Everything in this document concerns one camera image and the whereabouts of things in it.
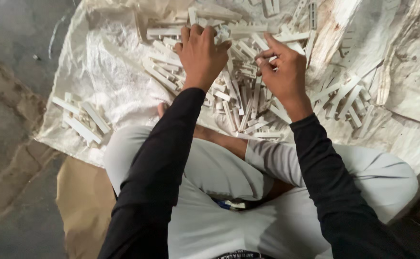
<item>white pants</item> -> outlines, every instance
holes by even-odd
[[[117,194],[151,130],[146,126],[129,127],[112,136],[104,164]],[[364,147],[334,148],[383,223],[414,197],[417,178],[399,158]],[[296,188],[252,210],[225,210],[207,195],[259,200],[270,191],[273,178]],[[193,139],[178,205],[168,225],[170,258],[213,258],[238,249],[276,259],[314,258],[327,250],[329,253],[329,248],[294,147],[249,140],[243,161],[219,145]]]

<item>right hand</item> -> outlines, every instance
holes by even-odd
[[[214,44],[216,31],[194,24],[181,29],[183,43],[175,45],[176,52],[186,72],[184,89],[200,88],[207,92],[228,61],[230,41]]]
[[[262,75],[267,88],[287,109],[292,121],[311,115],[311,102],[305,94],[305,56],[277,41],[270,33],[265,32],[264,38],[270,49],[255,57],[259,66],[256,75]]]

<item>person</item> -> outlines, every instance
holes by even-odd
[[[417,191],[413,170],[332,144],[305,94],[304,56],[265,33],[258,76],[291,117],[296,146],[247,141],[196,125],[230,43],[215,45],[212,27],[181,33],[183,91],[159,105],[153,128],[126,127],[108,144],[118,200],[98,258],[415,257],[385,226]],[[266,202],[234,212],[213,195]]]

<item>black long-sleeve shirt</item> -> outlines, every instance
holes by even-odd
[[[99,259],[168,258],[168,222],[205,92],[181,92],[133,159]],[[368,206],[314,114],[291,124],[304,182],[335,258],[413,258]]]

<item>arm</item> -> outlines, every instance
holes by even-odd
[[[317,207],[323,237],[335,258],[411,258],[360,195],[305,94],[305,57],[265,34],[269,50],[257,56],[270,91],[287,109],[299,166]],[[265,58],[278,56],[271,64]]]
[[[200,107],[227,62],[227,42],[214,45],[212,27],[181,30],[175,46],[188,74],[183,91],[132,161],[112,210],[98,258],[168,258],[167,230],[189,156]]]

